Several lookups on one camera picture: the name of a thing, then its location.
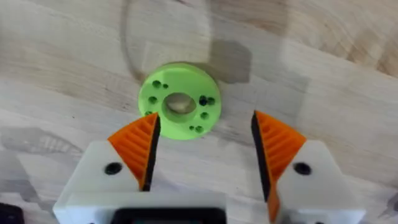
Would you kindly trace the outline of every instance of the black screw hole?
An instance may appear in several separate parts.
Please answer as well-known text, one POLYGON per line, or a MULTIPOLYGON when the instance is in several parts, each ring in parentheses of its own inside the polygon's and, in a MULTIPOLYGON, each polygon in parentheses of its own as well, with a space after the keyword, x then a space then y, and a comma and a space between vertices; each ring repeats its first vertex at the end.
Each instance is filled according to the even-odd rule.
POLYGON ((207 119, 207 118, 209 118, 209 114, 207 112, 203 112, 203 113, 200 114, 200 118, 201 119, 207 119))
POLYGON ((152 86, 154 86, 155 88, 160 88, 161 85, 162 83, 158 80, 152 82, 152 86))
POLYGON ((122 170, 123 166, 120 162, 111 162, 105 167, 105 174, 115 175, 122 170))
POLYGON ((203 132, 203 127, 202 127, 202 126, 197 126, 197 127, 195 128, 195 131, 196 131, 197 133, 202 133, 202 132, 203 132))
POLYGON ((151 104, 155 104, 157 102, 157 98, 154 96, 149 97, 148 100, 149 100, 149 103, 151 103, 151 104))
POLYGON ((295 163, 293 165, 293 168, 298 174, 301 174, 301 175, 310 175, 311 171, 312 171, 311 167, 304 162, 295 163))
POLYGON ((214 105, 214 103, 216 103, 216 100, 215 100, 213 97, 209 97, 209 98, 207 99, 207 103, 208 103, 209 105, 214 105))
POLYGON ((200 96, 199 97, 199 104, 201 105, 201 106, 206 106, 206 104, 207 104, 207 98, 205 97, 205 96, 200 96))

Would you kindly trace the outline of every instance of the center hole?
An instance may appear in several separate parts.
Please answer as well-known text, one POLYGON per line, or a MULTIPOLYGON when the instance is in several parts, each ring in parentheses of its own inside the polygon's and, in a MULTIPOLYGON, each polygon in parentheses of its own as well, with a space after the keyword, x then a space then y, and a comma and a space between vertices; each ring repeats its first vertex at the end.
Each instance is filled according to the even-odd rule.
POLYGON ((185 93, 172 93, 165 99, 166 107, 177 114, 189 114, 197 107, 195 101, 185 93))

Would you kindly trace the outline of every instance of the orange ridged pad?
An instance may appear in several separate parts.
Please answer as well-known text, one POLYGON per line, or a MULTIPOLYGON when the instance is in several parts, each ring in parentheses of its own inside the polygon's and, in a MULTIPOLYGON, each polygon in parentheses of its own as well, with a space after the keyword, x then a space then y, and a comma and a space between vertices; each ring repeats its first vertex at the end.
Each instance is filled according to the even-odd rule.
POLYGON ((275 221, 279 210, 276 182, 306 141, 305 137, 279 120, 255 111, 252 134, 269 219, 275 221))
POLYGON ((160 118, 155 113, 132 122, 108 138, 143 191, 150 190, 159 133, 160 118))

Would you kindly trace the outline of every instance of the green 3d-printed part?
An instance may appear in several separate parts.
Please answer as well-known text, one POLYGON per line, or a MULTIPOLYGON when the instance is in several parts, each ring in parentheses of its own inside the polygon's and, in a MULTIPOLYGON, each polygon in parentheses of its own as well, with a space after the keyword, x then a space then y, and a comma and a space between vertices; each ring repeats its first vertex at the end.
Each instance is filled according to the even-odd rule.
POLYGON ((139 92, 138 105, 142 115, 158 112, 160 134, 178 140, 206 134, 221 114, 217 84, 206 72, 186 63, 167 64, 149 75, 139 92), (165 99, 173 93, 190 96, 196 108, 187 114, 170 110, 165 99))

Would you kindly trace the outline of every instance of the wood grain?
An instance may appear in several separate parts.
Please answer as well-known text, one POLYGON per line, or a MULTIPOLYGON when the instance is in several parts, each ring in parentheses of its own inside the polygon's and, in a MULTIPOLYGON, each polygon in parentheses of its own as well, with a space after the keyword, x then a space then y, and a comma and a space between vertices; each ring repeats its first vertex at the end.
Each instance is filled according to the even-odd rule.
POLYGON ((155 189, 225 192, 230 223, 267 223, 249 127, 259 109, 328 145, 368 210, 363 224, 396 223, 397 10, 394 0, 0 0, 0 200, 56 223, 50 207, 88 143, 139 117, 151 70, 189 62, 218 82, 223 113, 202 139, 160 140, 155 189))

